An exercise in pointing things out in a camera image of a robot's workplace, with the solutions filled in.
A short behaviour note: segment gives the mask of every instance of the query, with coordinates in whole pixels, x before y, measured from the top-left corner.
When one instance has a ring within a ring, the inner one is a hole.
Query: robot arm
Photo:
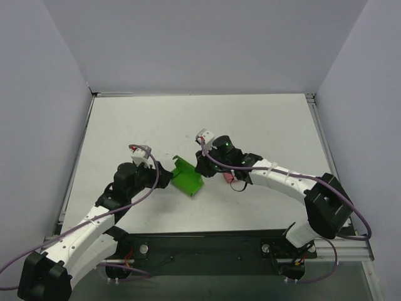
[[[44,252],[32,252],[25,259],[18,297],[23,300],[68,300],[75,285],[102,260],[116,252],[121,237],[114,225],[129,210],[122,208],[156,181],[155,163],[148,155],[150,151],[147,146],[133,149],[133,162],[119,165],[114,181],[79,223],[84,226],[67,234]],[[156,163],[159,170],[156,188],[165,188],[172,173],[166,171],[160,162]]]
[[[289,171],[256,154],[244,154],[241,149],[234,147],[226,135],[215,138],[212,132],[202,130],[196,136],[196,142],[215,159],[213,162],[201,150],[196,153],[195,170],[203,176],[231,172],[238,180],[267,186],[305,205],[308,217],[293,223],[286,232],[286,239],[296,248],[305,246],[319,236],[333,239],[352,213],[329,189],[303,177],[312,176]],[[326,173],[319,179],[348,197],[335,176]]]

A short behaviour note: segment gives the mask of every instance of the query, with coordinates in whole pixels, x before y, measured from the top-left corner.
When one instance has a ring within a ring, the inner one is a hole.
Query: gray floor
[[[326,273],[332,263],[309,263],[305,278]],[[97,271],[75,288],[71,301],[87,300],[372,300],[361,263],[340,262],[330,278],[309,285],[285,284],[283,277],[155,277],[107,284]]]

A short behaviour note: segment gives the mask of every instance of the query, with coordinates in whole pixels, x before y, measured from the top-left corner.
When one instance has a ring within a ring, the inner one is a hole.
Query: pink object
[[[232,176],[232,174],[225,172],[223,174],[223,178],[226,180],[226,182],[228,184],[232,183],[232,182],[236,182],[237,180],[234,179],[234,177]]]

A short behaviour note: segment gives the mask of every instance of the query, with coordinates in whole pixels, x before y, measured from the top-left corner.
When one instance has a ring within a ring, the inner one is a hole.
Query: green open container
[[[195,172],[195,166],[183,158],[174,156],[173,160],[175,160],[175,169],[172,171],[171,184],[188,196],[194,196],[204,185],[202,176]]]

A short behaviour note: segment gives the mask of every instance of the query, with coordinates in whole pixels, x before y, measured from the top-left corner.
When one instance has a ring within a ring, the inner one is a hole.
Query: white table surface
[[[63,231],[89,211],[117,166],[130,161],[129,144],[149,145],[171,171],[175,155],[196,165],[194,139],[203,128],[290,170],[330,171],[303,94],[96,98]],[[172,185],[156,190],[117,226],[130,233],[283,229],[306,215],[299,202],[266,187],[236,193],[219,174],[204,182],[192,199]]]

